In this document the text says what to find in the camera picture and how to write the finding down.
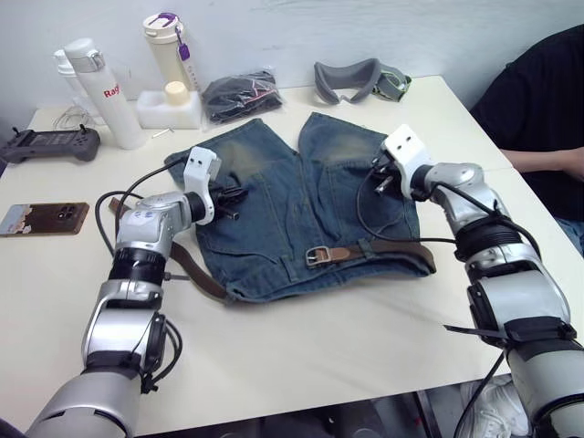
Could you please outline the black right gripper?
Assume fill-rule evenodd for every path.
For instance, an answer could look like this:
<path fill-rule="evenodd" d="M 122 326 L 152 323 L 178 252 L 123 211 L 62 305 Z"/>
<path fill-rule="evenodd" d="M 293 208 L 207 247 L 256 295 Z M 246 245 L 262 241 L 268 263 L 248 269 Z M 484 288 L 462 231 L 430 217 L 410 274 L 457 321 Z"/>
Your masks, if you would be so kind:
<path fill-rule="evenodd" d="M 375 157 L 370 163 L 370 171 L 374 172 L 374 192 L 377 195 L 401 194 L 401 172 L 395 160 L 387 153 Z"/>

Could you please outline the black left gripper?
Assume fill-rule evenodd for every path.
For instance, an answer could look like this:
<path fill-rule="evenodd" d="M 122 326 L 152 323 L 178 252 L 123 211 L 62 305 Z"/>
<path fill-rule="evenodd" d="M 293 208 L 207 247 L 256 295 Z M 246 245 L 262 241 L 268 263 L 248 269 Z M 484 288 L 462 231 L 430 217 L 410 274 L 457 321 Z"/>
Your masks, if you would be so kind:
<path fill-rule="evenodd" d="M 239 213 L 232 210 L 229 204 L 241 203 L 248 191 L 241 186 L 222 186 L 219 184 L 211 185 L 211 197 L 214 201 L 214 209 L 216 215 L 222 215 L 230 220 L 238 220 Z"/>

